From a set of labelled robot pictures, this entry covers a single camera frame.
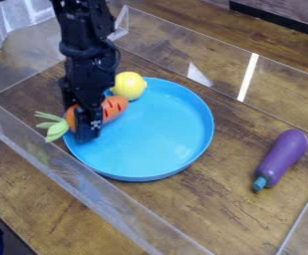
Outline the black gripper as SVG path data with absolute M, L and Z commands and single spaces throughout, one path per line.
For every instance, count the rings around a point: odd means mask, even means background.
M 115 70 L 121 62 L 121 51 L 113 43 L 102 43 L 87 50 L 59 44 L 66 56 L 64 77 L 59 80 L 63 108 L 78 104 L 75 114 L 75 140 L 86 143 L 101 135 L 105 90 L 115 84 Z

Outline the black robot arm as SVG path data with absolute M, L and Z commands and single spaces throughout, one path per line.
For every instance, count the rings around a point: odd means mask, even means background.
M 64 110 L 72 105 L 75 140 L 101 135 L 105 91 L 115 85 L 121 51 L 109 36 L 115 18 L 106 0 L 50 0 L 60 28 L 59 52 L 66 57 L 59 80 Z

